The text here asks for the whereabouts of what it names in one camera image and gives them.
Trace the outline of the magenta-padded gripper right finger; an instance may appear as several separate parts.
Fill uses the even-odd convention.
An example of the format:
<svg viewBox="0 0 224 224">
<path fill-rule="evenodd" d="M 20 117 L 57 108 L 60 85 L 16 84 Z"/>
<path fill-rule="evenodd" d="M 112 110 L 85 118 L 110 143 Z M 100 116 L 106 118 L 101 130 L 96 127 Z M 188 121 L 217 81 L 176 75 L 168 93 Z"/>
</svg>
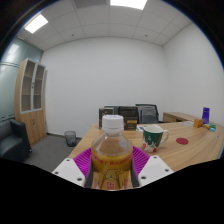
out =
<svg viewBox="0 0 224 224">
<path fill-rule="evenodd" d="M 173 173 L 173 170 L 158 156 L 148 155 L 133 147 L 131 182 L 134 187 L 143 187 Z"/>
</svg>

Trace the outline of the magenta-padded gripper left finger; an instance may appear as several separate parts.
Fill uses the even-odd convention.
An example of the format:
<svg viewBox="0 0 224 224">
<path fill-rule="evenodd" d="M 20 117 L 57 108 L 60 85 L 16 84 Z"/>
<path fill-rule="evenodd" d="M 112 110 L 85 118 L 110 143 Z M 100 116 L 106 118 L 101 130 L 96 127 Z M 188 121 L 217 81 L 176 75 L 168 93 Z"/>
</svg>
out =
<svg viewBox="0 0 224 224">
<path fill-rule="evenodd" d="M 65 158 L 53 171 L 53 174 L 81 187 L 91 187 L 93 173 L 91 149 L 86 149 L 74 158 Z"/>
</svg>

